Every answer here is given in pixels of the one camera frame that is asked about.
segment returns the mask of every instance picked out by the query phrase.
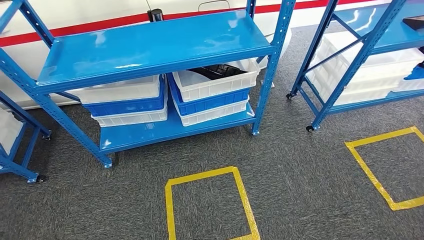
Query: floor marking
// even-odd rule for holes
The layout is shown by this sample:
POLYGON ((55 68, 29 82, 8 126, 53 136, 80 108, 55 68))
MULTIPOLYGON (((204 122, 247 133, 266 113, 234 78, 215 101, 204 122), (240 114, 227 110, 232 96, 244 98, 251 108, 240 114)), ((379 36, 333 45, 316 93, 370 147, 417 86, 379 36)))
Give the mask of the floor marking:
POLYGON ((411 126, 405 129, 392 131, 376 136, 367 137, 364 139, 356 140, 356 141, 346 141, 344 144, 349 149, 349 151, 352 153, 362 170, 365 172, 365 174, 368 176, 369 180, 371 180, 372 184, 374 184, 375 188, 380 192, 380 194, 383 196, 383 198, 386 200, 388 206, 393 211, 395 210, 401 210, 401 209, 410 209, 414 207, 418 207, 421 205, 424 205, 424 196, 416 197, 410 200, 395 202, 393 201, 392 197, 390 197, 389 193, 384 189, 383 185, 377 180, 376 176, 374 176, 373 172, 368 168, 367 164, 364 162, 362 157, 359 155, 359 153, 356 151, 355 147, 359 147, 365 144, 371 144, 378 141, 391 139, 395 137, 399 137, 406 134, 416 134, 421 141, 424 143, 424 135, 418 130, 416 126, 411 126))
POLYGON ((168 223, 169 240, 176 240, 175 221, 174 221, 174 205, 172 198, 172 185, 188 183, 200 179, 215 177, 218 175, 232 173, 234 176, 235 184, 237 185, 238 193, 240 194, 241 203, 243 204, 244 212, 246 213, 247 222, 250 228, 250 234, 232 238, 231 240, 260 240, 258 227, 256 226, 255 218, 249 203, 248 195, 246 194, 245 186, 242 182, 239 169, 235 166, 227 166, 215 170, 205 171, 192 175, 177 177, 169 179, 165 185, 165 198, 166 198, 166 215, 168 223))

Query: stacked crates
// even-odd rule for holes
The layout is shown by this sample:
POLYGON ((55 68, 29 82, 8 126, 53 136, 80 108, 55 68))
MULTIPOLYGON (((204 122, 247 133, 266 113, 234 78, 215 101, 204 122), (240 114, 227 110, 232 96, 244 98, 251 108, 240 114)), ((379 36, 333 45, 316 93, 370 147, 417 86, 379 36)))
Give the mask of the stacked crates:
POLYGON ((141 124, 168 119, 168 85, 163 75, 141 77, 74 89, 82 106, 100 127, 141 124))
POLYGON ((261 71, 254 59, 226 63, 245 73, 211 80, 184 70, 168 74, 168 84, 176 111, 184 127, 243 112, 249 90, 261 71))
POLYGON ((12 113, 0 108, 0 145, 7 155, 11 153, 11 149, 23 125, 24 124, 18 121, 12 113))
MULTIPOLYGON (((309 67, 318 64, 355 40, 356 37, 348 31, 324 34, 309 67)), ((362 46, 360 42, 306 74, 324 102, 339 84, 362 46)), ((423 60, 424 54, 417 48, 370 55, 349 84, 344 87, 334 105, 385 98, 391 91, 396 91, 403 79, 423 60)), ((406 85, 409 85, 399 88, 399 91, 417 89, 410 85, 420 82, 408 81, 406 85)))

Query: black object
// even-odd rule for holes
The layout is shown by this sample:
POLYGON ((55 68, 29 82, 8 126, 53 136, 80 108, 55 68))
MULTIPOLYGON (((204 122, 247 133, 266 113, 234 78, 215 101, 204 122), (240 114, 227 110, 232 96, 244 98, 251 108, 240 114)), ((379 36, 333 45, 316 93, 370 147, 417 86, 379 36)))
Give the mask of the black object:
POLYGON ((37 179, 36 179, 36 183, 41 184, 44 183, 45 181, 47 181, 49 178, 45 175, 38 175, 37 179))
POLYGON ((287 98, 287 100, 293 98, 293 94, 291 92, 287 93, 287 95, 285 96, 287 98))
POLYGON ((196 67, 188 69, 188 71, 205 76, 210 80, 222 79, 247 73, 247 71, 240 70, 240 68, 228 64, 215 64, 209 66, 196 67))
POLYGON ((424 28, 424 15, 405 17, 402 21, 415 31, 424 28))
POLYGON ((147 15, 148 15, 148 20, 151 23, 164 20, 164 14, 162 13, 162 10, 160 10, 159 8, 148 10, 147 15))
POLYGON ((312 127, 311 125, 306 127, 306 131, 312 133, 312 131, 314 131, 314 127, 312 127))

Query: shelf foot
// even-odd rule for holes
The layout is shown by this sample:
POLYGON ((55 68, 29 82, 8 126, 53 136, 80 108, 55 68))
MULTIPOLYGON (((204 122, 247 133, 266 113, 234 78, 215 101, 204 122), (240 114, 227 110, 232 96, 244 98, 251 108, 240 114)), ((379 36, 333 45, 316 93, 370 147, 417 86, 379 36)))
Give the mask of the shelf foot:
POLYGON ((105 169, 109 169, 109 168, 112 167, 112 163, 108 163, 108 164, 105 164, 103 166, 104 166, 105 169))
POLYGON ((45 175, 38 175, 36 178, 30 178, 26 182, 29 184, 33 184, 33 183, 41 184, 47 181, 48 179, 49 178, 45 175))

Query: upright post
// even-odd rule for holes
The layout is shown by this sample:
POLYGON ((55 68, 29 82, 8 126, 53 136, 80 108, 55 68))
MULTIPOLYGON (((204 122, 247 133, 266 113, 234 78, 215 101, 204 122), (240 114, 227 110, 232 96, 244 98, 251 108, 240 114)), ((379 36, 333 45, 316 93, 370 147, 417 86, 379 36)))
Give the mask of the upright post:
POLYGON ((271 45, 274 46, 274 51, 268 56, 268 65, 266 67, 266 74, 263 80, 262 88, 260 89, 259 100, 256 107, 256 122, 252 125, 252 134, 259 134, 259 126, 261 124, 262 116, 264 115, 265 106, 270 95, 270 89, 273 84, 273 78, 276 74, 278 61, 280 58, 281 50, 283 48, 284 39, 286 38, 287 29, 289 29, 290 19, 292 18, 295 0, 283 0, 279 9, 279 16, 277 25, 275 27, 274 38, 271 45))
POLYGON ((28 20, 31 26, 35 29, 41 39, 45 42, 48 48, 51 48, 53 45, 53 35, 50 33, 49 29, 41 21, 40 17, 34 11, 33 7, 30 5, 28 0, 19 0, 22 1, 22 5, 19 10, 23 16, 28 20))
POLYGON ((323 119, 326 117, 330 108, 334 105, 334 103, 339 98, 340 94, 342 94, 345 86, 349 84, 355 73, 358 71, 360 66, 367 60, 368 56, 373 51, 375 45, 382 37, 383 33, 387 30, 389 25, 392 23, 393 19, 401 10, 402 6, 405 4, 406 0, 396 0, 392 1, 380 20, 375 25, 374 29, 367 35, 367 37, 363 40, 363 46, 356 55, 353 62, 347 68, 347 71, 344 73, 340 82, 335 87, 334 91, 328 98, 327 102, 322 106, 319 113, 316 115, 310 126, 306 127, 306 130, 313 131, 316 130, 323 119))
POLYGON ((249 14, 249 16, 252 19, 253 19, 253 16, 255 15, 255 8, 256 8, 256 0, 247 0, 246 12, 249 14))
POLYGON ((302 85, 302 82, 305 80, 305 74, 308 70, 309 65, 311 64, 312 58, 315 55, 315 51, 318 48, 318 45, 323 38, 324 32, 326 28, 331 22, 334 9, 337 6, 338 0, 330 0, 327 7, 325 8, 324 15, 322 15, 321 22, 316 29, 315 36, 313 36, 312 42, 310 43, 309 49, 306 53, 306 56, 303 60, 303 63, 300 67, 299 73, 297 74, 296 80, 294 81, 293 87, 291 91, 286 95, 287 99, 291 99, 292 97, 298 94, 299 86, 302 85))

